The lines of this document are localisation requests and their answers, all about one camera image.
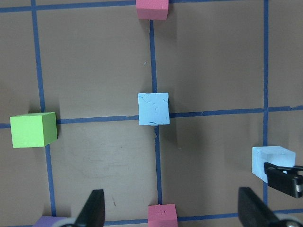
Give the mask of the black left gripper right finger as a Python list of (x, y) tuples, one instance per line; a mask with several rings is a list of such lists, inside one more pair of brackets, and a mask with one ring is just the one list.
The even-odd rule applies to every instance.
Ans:
[(280, 221), (249, 187), (238, 190), (238, 217), (243, 227), (276, 227)]

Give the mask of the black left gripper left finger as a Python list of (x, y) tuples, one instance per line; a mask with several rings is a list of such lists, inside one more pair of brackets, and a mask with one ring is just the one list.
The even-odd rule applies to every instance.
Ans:
[(76, 218), (76, 227), (103, 227), (105, 223), (104, 190), (93, 190), (80, 214)]

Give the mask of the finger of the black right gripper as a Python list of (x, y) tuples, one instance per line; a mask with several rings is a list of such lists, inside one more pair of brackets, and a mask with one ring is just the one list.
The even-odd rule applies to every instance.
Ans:
[(285, 167), (264, 163), (268, 186), (294, 198), (303, 196), (303, 175), (299, 174), (302, 171), (302, 166)]

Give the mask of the purple foam block near left arm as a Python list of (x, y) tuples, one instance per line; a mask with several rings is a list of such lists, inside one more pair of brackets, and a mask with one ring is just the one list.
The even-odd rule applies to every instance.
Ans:
[(41, 216), (32, 227), (52, 227), (56, 222), (67, 219), (66, 217)]

